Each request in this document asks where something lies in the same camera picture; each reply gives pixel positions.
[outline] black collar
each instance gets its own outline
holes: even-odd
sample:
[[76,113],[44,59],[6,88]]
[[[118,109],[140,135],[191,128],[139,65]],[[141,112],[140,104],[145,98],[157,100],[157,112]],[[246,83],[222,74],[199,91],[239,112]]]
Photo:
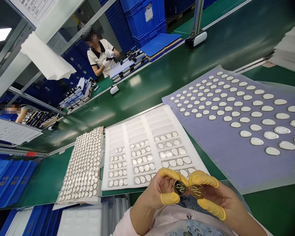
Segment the black collar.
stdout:
[[[101,47],[101,52],[105,52],[105,48],[104,48],[104,46],[102,45],[102,43],[101,42],[99,42],[99,45],[100,45],[100,47]],[[101,53],[100,52],[98,52],[98,51],[96,51],[95,49],[91,49],[92,50],[92,52],[94,52],[94,54],[95,54],[95,56],[97,56],[97,58],[99,58],[100,57],[100,55],[101,55]]]

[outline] purple sheet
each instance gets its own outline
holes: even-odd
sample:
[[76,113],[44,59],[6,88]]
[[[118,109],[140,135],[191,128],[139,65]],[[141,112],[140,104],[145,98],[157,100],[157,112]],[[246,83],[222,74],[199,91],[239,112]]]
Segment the purple sheet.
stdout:
[[[227,81],[226,78],[221,78],[217,76],[217,72],[222,71],[223,74],[228,74],[228,76],[233,76],[234,79],[239,79],[238,83],[231,83]],[[219,78],[218,82],[213,83],[208,77],[214,75],[214,78]],[[210,89],[209,86],[202,84],[202,80],[206,79],[207,82],[212,82],[213,85],[216,85],[217,88]],[[253,98],[249,101],[243,100],[243,96],[237,96],[236,92],[230,92],[229,89],[224,89],[223,86],[218,86],[220,81],[229,84],[232,87],[238,88],[238,91],[244,91],[245,95],[251,95]],[[249,85],[256,86],[254,90],[246,90],[247,86],[240,87],[239,83],[246,81]],[[227,93],[227,97],[221,98],[221,93],[214,93],[212,97],[206,97],[206,94],[203,96],[206,97],[205,101],[200,101],[200,104],[194,105],[194,101],[199,101],[200,97],[197,96],[199,92],[203,92],[203,89],[197,93],[193,93],[194,89],[198,89],[196,84],[201,83],[201,86],[205,86],[205,89],[209,88],[210,91],[214,93],[216,89],[221,89],[221,93]],[[274,95],[273,99],[265,100],[261,95],[255,95],[254,91],[257,89],[263,89],[265,93],[270,93]],[[196,97],[195,100],[190,101],[190,97],[187,97],[187,94],[182,92],[187,90],[187,93],[192,93],[192,96]],[[186,98],[180,100],[176,95],[181,94]],[[226,99],[228,97],[236,98],[233,102],[228,102]],[[221,100],[218,102],[212,101],[213,98],[219,97]],[[274,105],[273,101],[275,99],[285,99],[287,104],[285,105]],[[174,103],[176,99],[179,99],[179,103],[182,104],[181,107],[177,107],[178,103]],[[197,143],[202,147],[202,149],[208,154],[211,160],[218,166],[218,168],[226,175],[227,178],[232,182],[232,184],[238,188],[241,194],[260,191],[263,189],[269,189],[273,187],[283,186],[287,184],[295,183],[295,150],[284,150],[278,147],[278,143],[281,141],[289,141],[294,143],[293,138],[295,137],[295,127],[292,127],[289,123],[292,120],[295,120],[295,113],[288,112],[286,109],[289,106],[295,106],[295,94],[291,92],[278,92],[276,89],[271,88],[270,86],[265,86],[261,83],[255,82],[243,75],[234,75],[231,71],[224,70],[221,66],[218,66],[208,73],[202,75],[200,78],[194,80],[190,84],[184,86],[178,91],[162,98],[164,104],[170,105],[174,114],[183,125],[183,127],[188,131],[188,133],[197,141]],[[183,101],[189,100],[189,104],[192,104],[192,108],[187,108],[188,104],[184,104]],[[263,105],[268,105],[274,107],[273,111],[261,111],[262,106],[253,106],[252,102],[255,100],[263,101]],[[206,106],[206,101],[212,101],[210,106]],[[236,101],[243,102],[243,105],[240,107],[235,107],[233,104]],[[217,115],[218,110],[224,110],[224,107],[219,106],[220,102],[226,102],[227,106],[233,108],[232,111],[226,111],[224,115]],[[196,118],[196,113],[192,113],[192,109],[197,109],[199,113],[202,113],[203,110],[199,110],[198,107],[204,105],[204,110],[209,110],[208,115],[203,115],[200,118]],[[216,105],[219,107],[218,110],[211,110],[210,108]],[[252,110],[249,112],[240,111],[240,108],[243,106],[248,106]],[[180,112],[181,108],[185,108],[186,111],[190,112],[189,116],[185,116],[184,113]],[[240,112],[240,116],[233,117],[232,121],[225,122],[223,120],[224,116],[231,116],[233,111]],[[251,112],[260,111],[262,117],[251,117]],[[287,113],[290,115],[289,119],[278,120],[274,116],[277,113]],[[215,115],[215,120],[209,120],[209,115]],[[250,118],[249,123],[241,123],[240,128],[233,128],[230,126],[232,122],[239,122],[241,117]],[[266,126],[261,123],[263,119],[272,119],[276,122],[276,125]],[[251,131],[249,126],[251,124],[258,124],[262,127],[261,131]],[[268,140],[263,137],[265,131],[273,131],[276,126],[284,126],[291,130],[288,134],[279,134],[278,139]],[[239,135],[241,130],[247,130],[252,133],[251,137],[244,138]],[[263,140],[264,144],[261,146],[254,146],[250,144],[250,138],[256,137]],[[266,147],[277,148],[281,154],[279,156],[271,156],[265,153]]]

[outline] hand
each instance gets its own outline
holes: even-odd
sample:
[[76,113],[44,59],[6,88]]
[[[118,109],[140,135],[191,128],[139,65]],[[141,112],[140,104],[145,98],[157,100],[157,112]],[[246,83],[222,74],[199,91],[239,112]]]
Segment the hand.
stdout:
[[106,59],[104,59],[104,61],[103,61],[103,65],[104,65],[105,67],[109,67],[109,63],[110,63],[110,61],[106,61]]
[[151,209],[160,209],[163,205],[177,204],[180,197],[174,192],[174,182],[180,180],[186,187],[188,180],[182,174],[168,168],[161,168],[153,177],[146,190],[140,198]]
[[266,235],[262,227],[249,215],[237,195],[213,176],[196,170],[189,176],[189,184],[202,185],[205,198],[199,206],[212,213],[239,235]]
[[105,55],[108,57],[108,58],[113,58],[113,57],[116,57],[116,53],[110,49],[106,49],[105,51]]

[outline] white glove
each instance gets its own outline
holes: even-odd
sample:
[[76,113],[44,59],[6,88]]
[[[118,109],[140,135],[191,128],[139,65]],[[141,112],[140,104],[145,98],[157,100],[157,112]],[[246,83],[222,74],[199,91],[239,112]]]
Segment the white glove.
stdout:
[[106,55],[108,58],[116,57],[115,52],[112,51],[112,50],[110,50],[110,49],[106,49],[106,51],[105,51],[105,55]]
[[105,67],[109,67],[109,63],[110,63],[110,61],[106,61],[106,59],[104,59],[104,61],[103,61],[103,65],[104,65]]

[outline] ceiling light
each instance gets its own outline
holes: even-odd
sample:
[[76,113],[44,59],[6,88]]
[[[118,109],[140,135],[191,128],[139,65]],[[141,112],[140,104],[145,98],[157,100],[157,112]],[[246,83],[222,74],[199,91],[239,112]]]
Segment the ceiling light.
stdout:
[[4,41],[12,28],[0,29],[0,41]]

